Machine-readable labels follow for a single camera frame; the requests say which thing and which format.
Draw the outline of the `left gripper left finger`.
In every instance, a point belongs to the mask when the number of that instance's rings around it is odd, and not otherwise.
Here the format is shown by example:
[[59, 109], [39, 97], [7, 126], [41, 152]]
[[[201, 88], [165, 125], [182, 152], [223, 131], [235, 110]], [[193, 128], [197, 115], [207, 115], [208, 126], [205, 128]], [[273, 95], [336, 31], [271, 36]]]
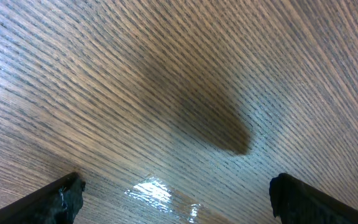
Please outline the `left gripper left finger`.
[[0, 224], [72, 224], [83, 206], [86, 182], [72, 172], [0, 209]]

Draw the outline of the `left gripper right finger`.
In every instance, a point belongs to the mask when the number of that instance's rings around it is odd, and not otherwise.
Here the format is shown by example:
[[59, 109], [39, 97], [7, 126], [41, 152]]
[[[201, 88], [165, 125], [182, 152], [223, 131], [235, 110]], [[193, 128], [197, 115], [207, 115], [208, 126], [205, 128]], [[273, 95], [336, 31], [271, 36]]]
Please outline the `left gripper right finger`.
[[282, 223], [358, 223], [358, 210], [287, 173], [270, 181], [269, 195]]

